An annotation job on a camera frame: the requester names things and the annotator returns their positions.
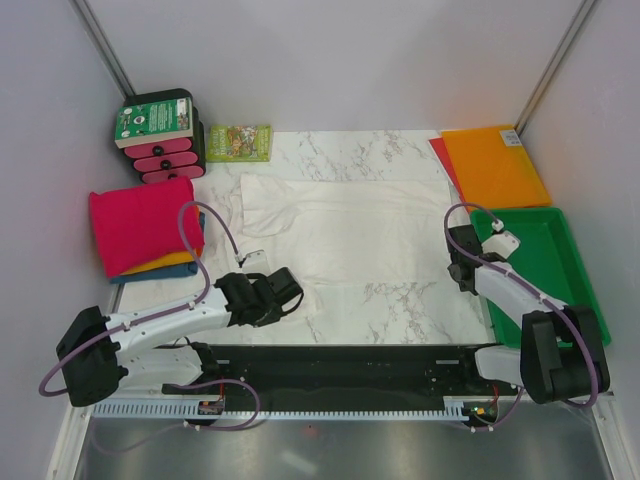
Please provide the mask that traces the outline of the white t shirt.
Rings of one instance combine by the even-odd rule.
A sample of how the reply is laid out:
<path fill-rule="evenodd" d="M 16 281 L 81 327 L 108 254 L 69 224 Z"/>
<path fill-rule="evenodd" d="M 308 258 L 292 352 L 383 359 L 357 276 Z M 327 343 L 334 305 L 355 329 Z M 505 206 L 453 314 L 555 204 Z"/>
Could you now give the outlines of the white t shirt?
<path fill-rule="evenodd" d="M 325 308 L 326 287 L 426 284 L 455 294 L 443 218 L 449 185 L 439 181 L 290 181 L 244 174 L 232 193 L 240 249 L 262 250 L 304 290 L 293 320 Z"/>

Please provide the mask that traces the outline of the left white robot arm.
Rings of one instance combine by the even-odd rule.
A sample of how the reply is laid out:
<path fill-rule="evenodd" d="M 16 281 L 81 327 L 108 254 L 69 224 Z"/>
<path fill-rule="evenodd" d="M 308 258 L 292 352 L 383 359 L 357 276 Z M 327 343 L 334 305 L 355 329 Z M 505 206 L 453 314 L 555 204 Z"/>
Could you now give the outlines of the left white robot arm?
<path fill-rule="evenodd" d="M 164 307 L 105 316 L 82 310 L 56 346 L 74 407 L 107 399 L 139 375 L 140 356 L 165 343 L 232 326 L 267 326 L 300 306 L 304 291 L 291 271 L 228 273 L 199 294 Z"/>

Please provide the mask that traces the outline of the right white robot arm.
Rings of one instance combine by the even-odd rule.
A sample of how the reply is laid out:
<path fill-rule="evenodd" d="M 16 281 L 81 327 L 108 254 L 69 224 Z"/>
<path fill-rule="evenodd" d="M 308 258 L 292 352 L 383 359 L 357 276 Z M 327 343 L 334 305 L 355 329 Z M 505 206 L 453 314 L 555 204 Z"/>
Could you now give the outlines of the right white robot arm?
<path fill-rule="evenodd" d="M 494 380 L 524 388 L 538 404 L 588 408 L 608 390 L 610 376 L 597 315 L 547 295 L 519 275 L 502 251 L 486 252 L 474 227 L 446 227 L 451 278 L 462 292 L 498 306 L 520 330 L 520 347 L 480 347 L 458 368 L 467 392 Z"/>

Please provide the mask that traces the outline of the blue folded t shirt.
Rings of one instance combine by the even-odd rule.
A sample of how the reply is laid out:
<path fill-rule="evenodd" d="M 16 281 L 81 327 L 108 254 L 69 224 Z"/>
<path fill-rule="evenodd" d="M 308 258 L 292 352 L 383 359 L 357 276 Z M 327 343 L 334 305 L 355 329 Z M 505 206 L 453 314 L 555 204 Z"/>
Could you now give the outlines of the blue folded t shirt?
<path fill-rule="evenodd" d="M 140 264 L 155 260 L 163 255 L 188 251 L 184 247 L 178 226 L 178 212 L 150 212 L 122 215 L 109 219 L 95 229 L 100 258 L 106 277 L 112 284 L 188 278 L 196 275 L 199 267 L 195 261 L 196 247 L 202 242 L 198 224 L 198 209 L 191 207 L 184 216 L 186 237 L 195 251 L 190 263 L 159 268 L 134 275 L 123 272 Z"/>

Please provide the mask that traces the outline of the yellow folded t shirt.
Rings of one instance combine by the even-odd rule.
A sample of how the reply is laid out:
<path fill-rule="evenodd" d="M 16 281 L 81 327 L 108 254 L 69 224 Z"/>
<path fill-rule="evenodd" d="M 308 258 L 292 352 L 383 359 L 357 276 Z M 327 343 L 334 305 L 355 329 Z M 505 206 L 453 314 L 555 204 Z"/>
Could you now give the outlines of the yellow folded t shirt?
<path fill-rule="evenodd" d="M 123 272 L 123 275 L 134 275 L 159 268 L 170 267 L 193 261 L 192 255 L 188 251 L 173 252 L 163 255 L 155 260 L 140 264 Z"/>

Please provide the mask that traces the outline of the green plastic tray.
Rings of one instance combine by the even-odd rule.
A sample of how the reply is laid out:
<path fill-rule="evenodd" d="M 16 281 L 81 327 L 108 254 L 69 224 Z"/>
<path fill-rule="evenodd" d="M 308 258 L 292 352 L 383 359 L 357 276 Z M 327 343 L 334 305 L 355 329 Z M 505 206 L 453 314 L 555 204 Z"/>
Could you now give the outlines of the green plastic tray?
<path fill-rule="evenodd" d="M 555 207 L 495 209 L 494 215 L 520 241 L 508 262 L 546 294 L 596 314 L 602 343 L 611 334 L 601 312 L 577 244 L 563 212 Z"/>

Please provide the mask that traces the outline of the orange plastic board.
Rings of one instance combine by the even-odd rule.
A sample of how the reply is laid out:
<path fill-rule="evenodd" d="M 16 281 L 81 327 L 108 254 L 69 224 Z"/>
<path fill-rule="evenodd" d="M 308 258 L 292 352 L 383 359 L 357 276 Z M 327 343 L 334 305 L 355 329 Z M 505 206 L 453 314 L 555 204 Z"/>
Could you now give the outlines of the orange plastic board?
<path fill-rule="evenodd" d="M 441 133 L 460 198 L 489 209 L 546 207 L 551 197 L 510 125 Z"/>

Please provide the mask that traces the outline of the red plastic board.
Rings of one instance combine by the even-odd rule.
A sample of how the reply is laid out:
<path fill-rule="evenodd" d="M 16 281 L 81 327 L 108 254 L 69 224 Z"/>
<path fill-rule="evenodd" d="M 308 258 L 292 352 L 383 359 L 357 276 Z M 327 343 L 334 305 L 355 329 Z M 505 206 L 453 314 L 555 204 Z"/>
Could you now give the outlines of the red plastic board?
<path fill-rule="evenodd" d="M 453 168 L 453 163 L 452 160 L 450 158 L 450 155 L 448 153 L 448 150 L 446 148 L 444 139 L 441 137 L 438 138 L 433 138 L 429 140 L 430 146 L 433 149 L 433 151 L 435 152 L 438 160 L 440 161 L 442 167 L 445 170 L 445 173 L 449 179 L 449 181 L 451 182 L 451 184 L 453 185 L 453 187 L 456 190 L 456 193 L 458 194 L 458 197 L 464 201 L 464 196 L 461 192 L 461 188 L 459 185 L 459 181 L 457 178 L 457 175 L 455 173 L 455 170 Z"/>

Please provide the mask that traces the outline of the pink folded t shirt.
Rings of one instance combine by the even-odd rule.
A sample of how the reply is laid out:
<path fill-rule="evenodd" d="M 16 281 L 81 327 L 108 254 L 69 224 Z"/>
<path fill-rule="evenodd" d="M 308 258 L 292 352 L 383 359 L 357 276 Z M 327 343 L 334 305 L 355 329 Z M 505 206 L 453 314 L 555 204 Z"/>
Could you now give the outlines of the pink folded t shirt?
<path fill-rule="evenodd" d="M 194 200 L 187 177 L 89 194 L 89 215 L 108 278 L 188 263 L 178 214 Z"/>

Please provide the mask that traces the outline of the lime green picture book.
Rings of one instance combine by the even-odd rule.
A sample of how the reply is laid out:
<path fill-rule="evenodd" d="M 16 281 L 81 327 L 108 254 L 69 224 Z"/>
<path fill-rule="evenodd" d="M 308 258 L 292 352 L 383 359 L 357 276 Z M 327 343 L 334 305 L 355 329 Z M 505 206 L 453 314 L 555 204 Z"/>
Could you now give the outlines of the lime green picture book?
<path fill-rule="evenodd" d="M 270 125 L 214 125 L 209 130 L 206 161 L 210 163 L 268 162 L 273 129 Z"/>

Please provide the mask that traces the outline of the green book on drawers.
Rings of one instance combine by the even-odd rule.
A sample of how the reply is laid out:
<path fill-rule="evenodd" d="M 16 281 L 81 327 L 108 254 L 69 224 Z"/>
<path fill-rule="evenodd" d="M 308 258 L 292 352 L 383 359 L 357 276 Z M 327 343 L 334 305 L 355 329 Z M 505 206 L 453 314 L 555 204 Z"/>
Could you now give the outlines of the green book on drawers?
<path fill-rule="evenodd" d="M 158 143 L 194 134 L 189 97 L 125 106 L 118 111 L 114 141 L 119 149 Z"/>

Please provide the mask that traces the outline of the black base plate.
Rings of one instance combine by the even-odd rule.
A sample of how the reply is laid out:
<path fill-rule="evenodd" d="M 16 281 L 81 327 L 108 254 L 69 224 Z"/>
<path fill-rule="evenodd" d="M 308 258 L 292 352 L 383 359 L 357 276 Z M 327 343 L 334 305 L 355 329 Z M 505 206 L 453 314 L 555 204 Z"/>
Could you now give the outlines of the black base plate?
<path fill-rule="evenodd" d="M 475 346 L 213 346 L 202 373 L 164 393 L 221 394 L 234 406 L 438 408 L 447 397 L 506 398 L 509 384 L 481 378 Z"/>

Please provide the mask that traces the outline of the right aluminium corner post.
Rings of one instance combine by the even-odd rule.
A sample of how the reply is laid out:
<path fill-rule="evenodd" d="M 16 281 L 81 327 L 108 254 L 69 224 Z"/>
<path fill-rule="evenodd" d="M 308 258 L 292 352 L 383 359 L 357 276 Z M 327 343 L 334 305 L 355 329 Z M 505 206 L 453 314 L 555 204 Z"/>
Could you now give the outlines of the right aluminium corner post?
<path fill-rule="evenodd" d="M 582 0 L 579 3 L 517 118 L 514 128 L 519 136 L 525 133 L 529 123 L 541 106 L 554 80 L 559 75 L 561 68 L 568 60 L 573 48 L 577 45 L 583 31 L 600 4 L 599 0 Z"/>

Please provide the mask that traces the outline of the aluminium corner post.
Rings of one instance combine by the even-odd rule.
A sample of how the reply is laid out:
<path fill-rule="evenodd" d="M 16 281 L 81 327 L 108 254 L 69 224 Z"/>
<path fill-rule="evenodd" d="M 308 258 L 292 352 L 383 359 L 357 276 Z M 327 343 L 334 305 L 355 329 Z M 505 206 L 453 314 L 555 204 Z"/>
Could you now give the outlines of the aluminium corner post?
<path fill-rule="evenodd" d="M 554 80 L 559 75 L 561 68 L 568 60 L 573 48 L 577 45 L 583 31 L 600 4 L 599 0 L 582 0 L 579 3 L 517 118 L 514 128 L 519 136 L 525 133 L 529 123 L 541 106 Z"/>
<path fill-rule="evenodd" d="M 125 97 L 133 96 L 135 94 L 133 84 L 90 2 L 87 0 L 70 0 L 69 3 L 121 94 Z"/>

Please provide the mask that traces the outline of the left aluminium corner post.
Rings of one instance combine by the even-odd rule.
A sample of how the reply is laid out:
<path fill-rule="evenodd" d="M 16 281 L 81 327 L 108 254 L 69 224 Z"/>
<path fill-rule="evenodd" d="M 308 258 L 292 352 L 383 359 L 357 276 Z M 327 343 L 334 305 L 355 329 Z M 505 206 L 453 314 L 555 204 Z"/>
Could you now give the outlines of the left aluminium corner post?
<path fill-rule="evenodd" d="M 133 84 L 90 2 L 87 0 L 70 0 L 69 3 L 121 94 L 125 97 L 133 96 L 135 94 Z"/>

